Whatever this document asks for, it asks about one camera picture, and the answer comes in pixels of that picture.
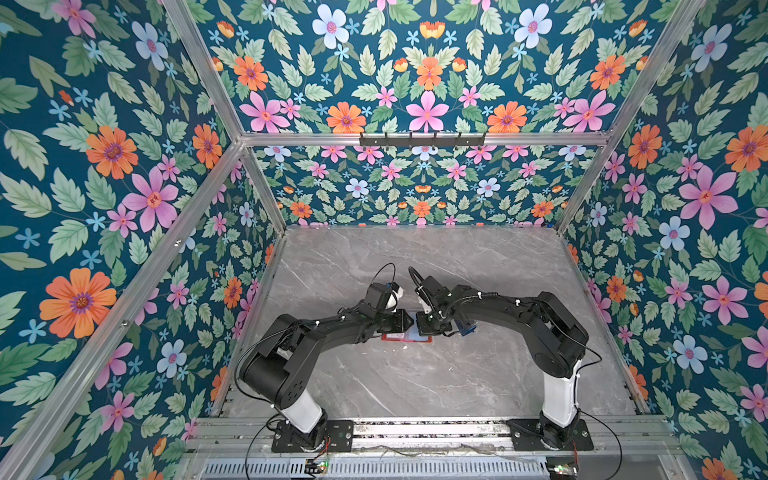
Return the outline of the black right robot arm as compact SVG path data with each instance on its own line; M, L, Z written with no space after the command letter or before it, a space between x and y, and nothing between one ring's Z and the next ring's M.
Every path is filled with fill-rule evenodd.
M467 336L480 322L520 334L534 364L543 372L544 425L565 430L577 420L577 371L589 334L551 292L535 297L505 296L469 285L448 288L434 277L408 269L423 308L416 315L421 336Z

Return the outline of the red leather card holder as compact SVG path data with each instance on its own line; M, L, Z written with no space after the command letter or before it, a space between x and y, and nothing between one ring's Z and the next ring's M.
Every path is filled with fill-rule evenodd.
M417 330L409 329L406 332L401 333L387 333L383 334L381 339L383 341L392 341L400 343L431 343L431 336L421 335Z

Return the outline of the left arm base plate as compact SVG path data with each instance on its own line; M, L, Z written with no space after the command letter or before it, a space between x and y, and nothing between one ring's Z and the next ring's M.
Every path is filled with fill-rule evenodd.
M355 423L322 418L309 433L281 421L273 436L272 453L348 453L352 450Z

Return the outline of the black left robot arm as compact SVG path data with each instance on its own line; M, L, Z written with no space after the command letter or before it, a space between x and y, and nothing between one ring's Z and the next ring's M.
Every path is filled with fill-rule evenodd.
M279 316L238 366L236 379L260 395L304 436L321 433L327 417L307 391L322 353L380 335L404 333L414 320L402 308L365 303L316 320Z

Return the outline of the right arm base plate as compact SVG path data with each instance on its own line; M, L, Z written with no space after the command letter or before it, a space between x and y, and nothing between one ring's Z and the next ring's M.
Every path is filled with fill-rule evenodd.
M516 451L593 451L594 443L587 423L579 416L567 427L541 417L506 421Z

